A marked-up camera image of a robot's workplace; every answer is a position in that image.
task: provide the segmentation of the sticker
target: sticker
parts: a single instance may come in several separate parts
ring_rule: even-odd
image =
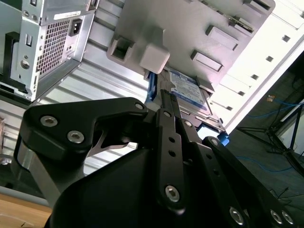
[[[54,15],[54,20],[60,20],[64,18],[70,18],[74,16],[79,16],[81,11],[69,12],[69,13],[59,13]]]
[[[179,72],[171,71],[170,80],[175,85],[175,88],[171,89],[174,95],[207,111],[200,88],[194,79],[182,75]]]

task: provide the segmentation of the white panel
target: white panel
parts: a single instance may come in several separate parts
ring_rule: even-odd
[[[105,47],[108,47],[110,45],[113,35],[114,31],[94,22],[89,38]]]
[[[210,107],[213,112],[215,112],[223,121],[223,124],[227,124],[229,120],[231,119],[232,112],[225,107],[222,107],[216,103],[213,103],[213,105]]]
[[[293,26],[295,29],[299,29],[303,23],[304,18],[301,17],[303,11],[295,7],[295,5],[290,4],[288,1],[275,1],[276,6],[273,14],[277,15],[288,24]]]
[[[224,107],[229,106],[231,108],[238,106],[242,102],[242,99],[242,96],[222,85],[217,86],[215,93],[211,97],[213,102]]]
[[[98,10],[95,15],[96,19],[106,21],[110,25],[116,27],[118,22],[118,17],[104,10]]]
[[[294,5],[300,10],[304,11],[304,1],[303,0],[287,0],[290,4]]]
[[[122,12],[122,8],[110,3],[107,0],[100,0],[98,7],[105,11],[112,13],[113,15],[115,15],[117,17],[119,17],[119,15]]]
[[[246,85],[245,83],[235,79],[232,76],[226,75],[220,82],[222,86],[225,86],[232,91],[239,93],[247,93],[247,91],[250,89],[250,86]]]

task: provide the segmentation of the slot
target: slot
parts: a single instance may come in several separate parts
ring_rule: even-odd
[[[31,47],[33,42],[33,37],[29,34],[25,34],[25,45]]]
[[[266,5],[264,2],[260,1],[260,0],[253,0],[256,4],[258,4],[259,6],[263,7],[264,9],[266,9],[267,11],[270,10],[270,6]]]
[[[245,0],[244,4],[254,10],[254,12],[259,16],[267,14],[271,8],[260,0]]]
[[[258,76],[257,75],[252,75],[251,78],[254,79],[254,80],[258,80]]]
[[[290,37],[284,35],[284,36],[282,37],[282,40],[285,41],[285,42],[287,43],[287,42],[290,40]]]
[[[243,19],[238,20],[236,18],[229,18],[229,20],[233,23],[231,26],[244,33],[245,35],[251,35],[254,32],[254,30],[249,25],[242,22],[245,21]]]
[[[266,60],[267,60],[268,62],[272,62],[272,60],[274,60],[274,58],[272,58],[271,56],[268,56],[268,57],[266,58]]]
[[[12,93],[12,94],[14,93],[14,90],[12,88],[9,88],[9,87],[7,87],[5,85],[0,85],[0,88],[3,89],[3,90],[5,90],[5,91],[7,91],[7,92]]]
[[[30,0],[29,2],[32,6],[37,6],[37,0]]]

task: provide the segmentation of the screw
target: screw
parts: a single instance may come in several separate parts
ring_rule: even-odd
[[[244,224],[244,219],[242,215],[238,212],[238,210],[233,207],[230,207],[229,212],[230,216],[233,218],[233,220],[235,220],[236,223],[238,223],[240,226]]]
[[[270,210],[270,214],[278,224],[282,224],[282,220],[281,220],[280,216],[275,211]]]
[[[282,210],[282,215],[286,219],[286,221],[289,222],[291,225],[294,223],[293,219],[283,210]]]
[[[49,116],[49,115],[45,115],[40,119],[40,122],[42,123],[43,126],[46,127],[54,127],[58,124],[58,121],[56,118]]]
[[[177,189],[171,185],[168,185],[165,189],[166,196],[168,199],[174,203],[178,202],[180,200],[180,194]]]
[[[141,109],[141,110],[143,109],[143,106],[142,106],[141,104],[136,103],[135,106],[136,106],[136,108],[138,108],[138,109]]]
[[[27,12],[26,10],[23,11],[23,15],[26,16],[27,18],[29,17],[29,12]]]
[[[67,139],[72,143],[82,143],[85,140],[85,136],[79,131],[70,131],[67,134]]]
[[[188,120],[185,121],[185,124],[186,124],[188,127],[192,127],[192,124],[191,124]]]
[[[36,20],[37,20],[37,16],[36,16],[36,15],[34,15],[34,14],[31,16],[31,18],[32,18],[34,21],[36,21]]]
[[[212,142],[212,144],[214,144],[214,145],[216,145],[216,146],[219,145],[219,144],[218,144],[218,141],[216,141],[215,139],[211,139],[211,142]]]
[[[165,114],[165,116],[167,116],[167,117],[171,117],[171,114],[170,113],[168,113],[168,112],[163,112],[164,114]]]

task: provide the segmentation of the metal frame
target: metal frame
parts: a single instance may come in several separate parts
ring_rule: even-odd
[[[271,148],[275,149],[275,150],[279,150],[279,152],[273,152],[273,151],[267,151],[268,153],[277,153],[277,154],[281,154],[284,155],[286,157],[286,159],[288,160],[288,162],[291,164],[291,166],[300,174],[304,177],[304,168],[302,167],[302,165],[297,161],[297,159],[293,156],[292,152],[294,151],[294,146],[295,146],[295,138],[296,138],[296,134],[297,134],[297,130],[298,130],[298,126],[299,126],[299,122],[300,122],[300,117],[302,114],[302,109],[303,109],[303,105],[300,105],[297,110],[291,114],[288,118],[286,118],[283,122],[279,122],[278,124],[276,124],[273,127],[270,127],[268,129],[265,128],[255,128],[255,127],[237,127],[236,129],[246,135],[248,135],[249,137],[267,145],[270,146]],[[277,131],[278,129],[286,124],[291,118],[293,118],[296,115],[296,120],[295,120],[295,125],[294,125],[294,131],[293,131],[293,135],[292,135],[292,139],[291,139],[291,143],[290,146],[287,148],[282,141],[279,139],[279,137],[277,136]],[[260,137],[251,134],[249,132],[257,132],[257,133],[265,133],[267,134],[267,136],[269,137],[270,140],[273,140],[273,144],[261,139]]]

